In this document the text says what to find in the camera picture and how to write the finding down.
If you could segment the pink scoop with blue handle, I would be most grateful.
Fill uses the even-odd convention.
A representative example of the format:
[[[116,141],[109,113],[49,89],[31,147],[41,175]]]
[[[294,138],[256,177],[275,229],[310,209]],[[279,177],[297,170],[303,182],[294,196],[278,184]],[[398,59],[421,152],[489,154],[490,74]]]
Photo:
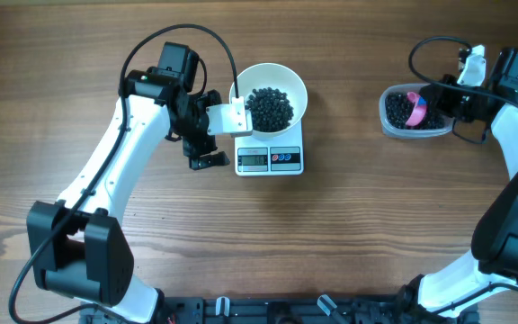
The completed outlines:
[[[406,99],[413,104],[413,110],[406,120],[406,126],[415,127],[419,125],[427,114],[427,102],[418,93],[408,92]]]

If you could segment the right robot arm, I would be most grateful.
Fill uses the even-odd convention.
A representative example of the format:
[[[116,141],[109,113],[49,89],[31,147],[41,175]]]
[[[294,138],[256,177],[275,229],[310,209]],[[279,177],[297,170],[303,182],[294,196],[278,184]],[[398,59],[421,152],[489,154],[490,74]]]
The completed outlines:
[[[476,226],[469,250],[433,274],[420,274],[393,301],[398,322],[460,322],[477,303],[518,292],[518,48],[504,48],[486,73],[483,46],[463,41],[460,75],[427,78],[420,95],[454,121],[485,123],[502,150],[509,182]]]

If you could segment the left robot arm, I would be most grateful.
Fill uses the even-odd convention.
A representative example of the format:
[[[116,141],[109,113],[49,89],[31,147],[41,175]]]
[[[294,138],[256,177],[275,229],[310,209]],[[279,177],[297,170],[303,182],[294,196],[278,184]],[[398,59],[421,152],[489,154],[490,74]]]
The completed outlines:
[[[111,124],[79,177],[54,203],[36,202],[27,216],[28,269],[41,289],[78,299],[128,323],[166,323],[164,293],[133,273],[123,213],[153,151],[162,140],[183,142],[193,170],[224,166],[218,134],[249,128],[245,98],[224,104],[216,91],[193,93],[194,73],[152,67],[120,82]]]

